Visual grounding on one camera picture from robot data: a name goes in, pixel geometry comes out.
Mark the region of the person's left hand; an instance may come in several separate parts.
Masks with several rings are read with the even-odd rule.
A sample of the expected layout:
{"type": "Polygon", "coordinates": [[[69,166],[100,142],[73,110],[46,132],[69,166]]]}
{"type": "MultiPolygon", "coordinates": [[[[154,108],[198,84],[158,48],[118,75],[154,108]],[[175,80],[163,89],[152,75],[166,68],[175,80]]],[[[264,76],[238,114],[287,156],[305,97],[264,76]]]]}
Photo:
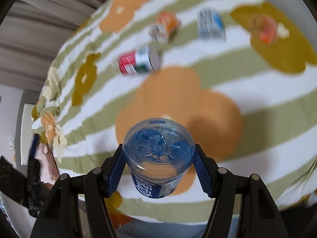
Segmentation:
{"type": "Polygon", "coordinates": [[[40,143],[35,158],[39,160],[40,178],[48,190],[51,190],[58,180],[60,173],[53,153],[46,143],[40,143]]]}

